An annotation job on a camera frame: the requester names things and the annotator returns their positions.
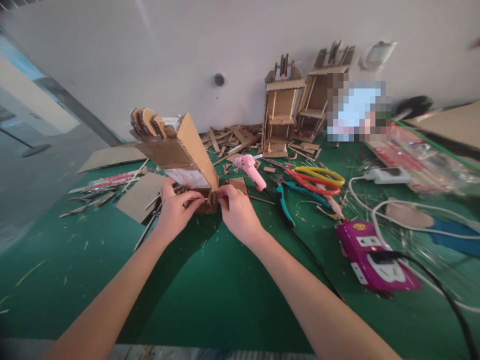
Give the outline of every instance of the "cardboard frame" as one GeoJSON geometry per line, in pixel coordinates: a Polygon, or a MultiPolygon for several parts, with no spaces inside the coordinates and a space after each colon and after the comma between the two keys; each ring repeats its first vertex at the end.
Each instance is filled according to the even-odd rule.
{"type": "Polygon", "coordinates": [[[146,139],[147,141],[136,144],[136,148],[177,183],[191,187],[208,198],[207,203],[200,206],[196,213],[216,213],[219,175],[190,114],[186,113],[178,122],[180,125],[176,137],[169,136],[165,140],[161,136],[146,139]]]}

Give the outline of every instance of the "green table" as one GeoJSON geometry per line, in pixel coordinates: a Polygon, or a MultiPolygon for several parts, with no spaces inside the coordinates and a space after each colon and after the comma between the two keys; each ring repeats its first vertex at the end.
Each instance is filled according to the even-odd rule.
{"type": "MultiPolygon", "coordinates": [[[[373,156],[364,144],[343,143],[339,149],[326,147],[319,160],[347,179],[355,175],[362,152],[367,157],[373,156]]],[[[217,156],[212,154],[211,158],[216,160],[217,156]]],[[[139,165],[90,171],[78,185],[132,171],[139,165]]],[[[216,168],[223,184],[222,165],[216,168]]],[[[264,175],[272,189],[271,175],[264,175]]],[[[238,176],[233,172],[228,178],[238,176]]],[[[257,193],[250,179],[247,185],[252,195],[267,199],[265,194],[257,193]]],[[[355,188],[372,198],[381,195],[372,183],[356,184],[355,188]]],[[[404,185],[388,185],[382,191],[400,199],[419,200],[404,185]]],[[[9,309],[0,314],[2,337],[58,338],[129,259],[145,229],[145,225],[138,224],[112,203],[98,210],[90,207],[82,216],[59,219],[60,214],[76,205],[69,198],[65,195],[57,201],[22,239],[0,254],[0,300],[9,296],[0,308],[0,311],[9,309]],[[46,262],[16,286],[43,261],[46,262]]],[[[291,212],[298,212],[294,217],[297,233],[324,264],[349,306],[403,358],[467,357],[457,319],[443,297],[426,286],[419,291],[397,293],[394,300],[364,290],[341,254],[333,220],[315,210],[314,204],[297,205],[307,200],[302,195],[287,192],[286,199],[291,212]]],[[[471,212],[466,207],[468,203],[446,203],[444,197],[421,201],[466,214],[471,212]]],[[[256,200],[252,203],[265,229],[325,282],[316,264],[284,225],[277,208],[256,200]]],[[[479,269],[477,259],[466,259],[445,248],[439,251],[455,262],[462,274],[475,278],[479,269]]],[[[478,286],[464,289],[461,295],[466,304],[480,305],[478,286]]],[[[480,339],[480,315],[463,313],[474,337],[480,339]]],[[[213,215],[194,215],[167,248],[135,303],[118,342],[312,352],[275,283],[255,256],[228,231],[220,209],[213,215]]]]}

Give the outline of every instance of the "pink power strip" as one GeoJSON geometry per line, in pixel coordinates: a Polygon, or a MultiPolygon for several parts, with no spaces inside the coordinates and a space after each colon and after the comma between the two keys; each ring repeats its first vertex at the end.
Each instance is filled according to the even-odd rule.
{"type": "Polygon", "coordinates": [[[397,261],[377,264],[369,251],[390,250],[377,237],[370,222],[356,221],[339,225],[336,232],[360,284],[369,290],[398,292],[422,287],[412,272],[397,261]]]}

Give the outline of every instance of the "black cable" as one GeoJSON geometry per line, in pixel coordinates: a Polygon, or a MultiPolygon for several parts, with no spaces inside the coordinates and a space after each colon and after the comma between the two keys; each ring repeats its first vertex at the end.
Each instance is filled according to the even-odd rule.
{"type": "MultiPolygon", "coordinates": [[[[268,196],[270,197],[271,201],[274,202],[274,203],[277,203],[275,201],[275,199],[273,198],[272,194],[270,194],[270,191],[268,191],[268,189],[265,189],[265,192],[268,194],[268,196]]],[[[326,280],[328,281],[328,284],[330,285],[330,288],[331,288],[331,291],[340,299],[342,300],[347,306],[347,302],[345,301],[344,297],[342,296],[342,294],[340,294],[340,292],[338,291],[338,289],[335,287],[334,283],[332,282],[332,280],[330,280],[329,276],[327,275],[327,272],[325,271],[325,268],[324,266],[322,265],[322,263],[320,263],[319,259],[315,256],[315,254],[312,252],[312,250],[310,250],[310,248],[307,246],[307,244],[304,243],[304,241],[302,240],[302,238],[300,238],[300,236],[294,231],[294,229],[292,227],[288,227],[291,232],[293,233],[293,235],[295,235],[295,237],[298,239],[298,241],[300,242],[300,244],[303,245],[303,247],[308,251],[308,253],[310,254],[311,258],[316,262],[318,268],[320,269],[320,271],[322,272],[322,274],[325,276],[326,280]]]]}
{"type": "Polygon", "coordinates": [[[414,258],[408,256],[407,254],[404,254],[403,252],[400,251],[369,251],[369,255],[371,256],[371,259],[377,263],[381,264],[383,262],[389,262],[392,260],[396,259],[407,259],[417,265],[420,269],[422,269],[425,274],[428,275],[428,277],[435,283],[435,285],[441,290],[443,295],[445,296],[446,300],[450,304],[451,308],[453,309],[453,312],[455,313],[458,322],[460,323],[461,331],[463,333],[463,337],[465,338],[466,346],[468,348],[468,352],[470,354],[470,359],[471,360],[478,360],[479,359],[479,353],[477,351],[477,348],[474,343],[474,339],[472,337],[472,332],[470,331],[469,324],[467,323],[467,320],[465,320],[462,312],[460,311],[460,308],[458,305],[455,303],[454,299],[452,296],[447,292],[447,290],[444,288],[442,283],[440,282],[439,278],[436,277],[430,270],[428,270],[421,262],[418,260],[415,260],[414,258]]]}

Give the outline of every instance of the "scissors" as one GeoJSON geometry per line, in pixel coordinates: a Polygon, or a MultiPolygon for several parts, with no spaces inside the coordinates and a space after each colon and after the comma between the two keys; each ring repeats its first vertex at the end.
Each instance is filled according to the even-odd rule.
{"type": "Polygon", "coordinates": [[[311,191],[312,193],[320,194],[320,195],[329,195],[329,196],[335,196],[340,194],[340,187],[338,185],[335,185],[333,182],[325,181],[318,177],[304,175],[304,174],[295,172],[289,168],[285,169],[285,172],[289,174],[292,178],[294,178],[305,189],[311,191]],[[326,188],[322,189],[322,188],[316,187],[312,185],[310,182],[325,185],[326,188],[330,188],[331,190],[327,190],[326,188]]]}
{"type": "Polygon", "coordinates": [[[328,170],[326,168],[322,168],[322,167],[310,167],[310,166],[295,166],[293,164],[284,164],[284,163],[281,163],[281,162],[278,162],[278,161],[275,161],[275,160],[271,160],[269,158],[263,158],[263,160],[269,162],[270,164],[273,164],[275,166],[278,166],[282,169],[285,169],[285,171],[287,170],[290,170],[287,171],[292,177],[294,177],[300,184],[303,185],[302,182],[299,181],[299,179],[297,178],[297,176],[300,178],[300,179],[303,179],[303,180],[308,180],[308,181],[313,181],[312,180],[312,177],[316,178],[316,179],[319,179],[319,180],[322,180],[322,182],[320,181],[315,181],[316,183],[319,183],[319,184],[323,184],[327,187],[329,187],[330,189],[332,189],[333,191],[337,191],[337,193],[333,194],[333,193],[321,193],[321,192],[317,192],[317,194],[323,194],[323,195],[330,195],[330,196],[335,196],[335,195],[338,195],[339,192],[340,192],[340,186],[342,186],[343,184],[345,184],[345,179],[340,176],[339,174],[337,174],[336,172],[334,171],[331,171],[331,170],[328,170]],[[307,178],[305,178],[305,175],[303,174],[298,174],[297,172],[302,172],[302,173],[306,173],[310,176],[307,176],[307,178]],[[329,177],[326,177],[326,176],[323,176],[323,175],[320,175],[319,173],[324,173],[326,175],[329,175],[330,177],[332,178],[329,178],[329,177]]]}

